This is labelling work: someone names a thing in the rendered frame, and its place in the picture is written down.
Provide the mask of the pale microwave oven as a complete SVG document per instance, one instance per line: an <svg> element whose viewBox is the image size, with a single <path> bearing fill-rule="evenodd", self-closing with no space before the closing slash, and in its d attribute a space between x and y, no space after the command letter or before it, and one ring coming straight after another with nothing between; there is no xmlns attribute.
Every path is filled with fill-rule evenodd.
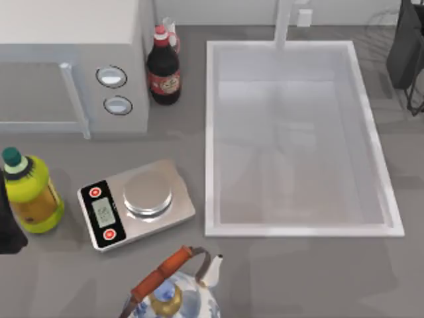
<svg viewBox="0 0 424 318"><path fill-rule="evenodd" d="M144 134L150 108L145 61L152 46L151 0L0 0L0 134L81 133L59 64L72 65L91 137ZM101 85L117 66L124 86ZM132 103L125 116L103 101Z"/></svg>

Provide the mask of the white wall socket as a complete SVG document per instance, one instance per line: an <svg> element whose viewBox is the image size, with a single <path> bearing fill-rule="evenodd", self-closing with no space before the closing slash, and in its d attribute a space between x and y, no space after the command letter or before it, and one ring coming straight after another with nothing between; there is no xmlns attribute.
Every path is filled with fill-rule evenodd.
<svg viewBox="0 0 424 318"><path fill-rule="evenodd" d="M312 9L300 9L297 16L297 27L310 27L312 24Z"/></svg>

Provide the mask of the green bottle dark green cap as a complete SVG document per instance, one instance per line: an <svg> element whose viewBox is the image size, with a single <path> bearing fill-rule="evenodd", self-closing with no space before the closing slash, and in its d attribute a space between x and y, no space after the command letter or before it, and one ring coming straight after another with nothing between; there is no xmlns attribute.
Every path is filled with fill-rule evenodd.
<svg viewBox="0 0 424 318"><path fill-rule="evenodd" d="M1 156L7 197L23 229L32 234L52 230L63 217L64 201L46 163L15 147L4 148Z"/></svg>

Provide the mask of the silver kitchen scale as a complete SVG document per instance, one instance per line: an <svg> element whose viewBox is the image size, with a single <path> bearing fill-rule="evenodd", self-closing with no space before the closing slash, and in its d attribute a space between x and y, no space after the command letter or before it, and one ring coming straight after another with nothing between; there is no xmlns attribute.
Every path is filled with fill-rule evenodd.
<svg viewBox="0 0 424 318"><path fill-rule="evenodd" d="M77 191L91 243L99 252L178 225L195 215L171 160L127 170Z"/></svg>

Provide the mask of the tall white tap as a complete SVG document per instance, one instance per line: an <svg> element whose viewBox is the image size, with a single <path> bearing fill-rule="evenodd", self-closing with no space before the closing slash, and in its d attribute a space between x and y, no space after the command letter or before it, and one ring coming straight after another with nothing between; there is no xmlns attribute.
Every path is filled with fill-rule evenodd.
<svg viewBox="0 0 424 318"><path fill-rule="evenodd" d="M306 5L311 0L278 0L274 45L283 50L287 38L288 26L293 5Z"/></svg>

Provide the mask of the white sink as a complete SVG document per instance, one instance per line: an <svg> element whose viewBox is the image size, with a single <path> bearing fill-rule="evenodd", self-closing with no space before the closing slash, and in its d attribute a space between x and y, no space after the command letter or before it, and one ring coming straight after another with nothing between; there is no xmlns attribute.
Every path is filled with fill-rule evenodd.
<svg viewBox="0 0 424 318"><path fill-rule="evenodd" d="M404 236L351 41L209 41L206 66L207 236Z"/></svg>

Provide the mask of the blue and white teapot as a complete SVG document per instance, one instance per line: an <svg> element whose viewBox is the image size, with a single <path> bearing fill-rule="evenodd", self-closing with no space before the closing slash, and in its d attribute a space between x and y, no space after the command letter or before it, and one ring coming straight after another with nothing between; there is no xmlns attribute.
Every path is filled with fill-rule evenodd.
<svg viewBox="0 0 424 318"><path fill-rule="evenodd" d="M195 275L180 270L201 254L204 259ZM222 254L182 246L131 290L118 318L221 318L213 289L222 262Z"/></svg>

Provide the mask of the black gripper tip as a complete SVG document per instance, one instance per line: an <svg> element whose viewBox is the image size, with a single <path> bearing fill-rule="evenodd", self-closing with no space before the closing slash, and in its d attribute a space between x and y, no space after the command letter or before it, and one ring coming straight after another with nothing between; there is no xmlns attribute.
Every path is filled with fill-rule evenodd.
<svg viewBox="0 0 424 318"><path fill-rule="evenodd" d="M0 255L18 254L28 245L28 239L15 220L0 168Z"/></svg>

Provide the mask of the dark cola bottle red cap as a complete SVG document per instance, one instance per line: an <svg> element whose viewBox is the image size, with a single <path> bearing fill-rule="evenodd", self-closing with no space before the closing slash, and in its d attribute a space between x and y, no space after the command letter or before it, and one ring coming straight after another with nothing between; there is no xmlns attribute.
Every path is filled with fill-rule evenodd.
<svg viewBox="0 0 424 318"><path fill-rule="evenodd" d="M155 26L154 42L147 58L148 86L153 100L160 105L172 105L180 98L180 40L164 25Z"/></svg>

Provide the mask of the large microwave knob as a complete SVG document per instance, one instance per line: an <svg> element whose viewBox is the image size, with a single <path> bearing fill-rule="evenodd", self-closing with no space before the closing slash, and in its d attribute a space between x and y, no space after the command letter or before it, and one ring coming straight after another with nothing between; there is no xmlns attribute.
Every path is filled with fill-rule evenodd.
<svg viewBox="0 0 424 318"><path fill-rule="evenodd" d="M101 85L111 89L122 87L127 82L126 73L117 66L98 68L95 77Z"/></svg>

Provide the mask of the small microwave knob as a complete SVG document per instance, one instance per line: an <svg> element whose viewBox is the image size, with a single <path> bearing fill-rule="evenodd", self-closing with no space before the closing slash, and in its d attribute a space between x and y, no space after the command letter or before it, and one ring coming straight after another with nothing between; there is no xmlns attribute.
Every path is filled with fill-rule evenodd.
<svg viewBox="0 0 424 318"><path fill-rule="evenodd" d="M112 115L125 116L133 110L133 104L126 97L116 95L103 101L103 108Z"/></svg>

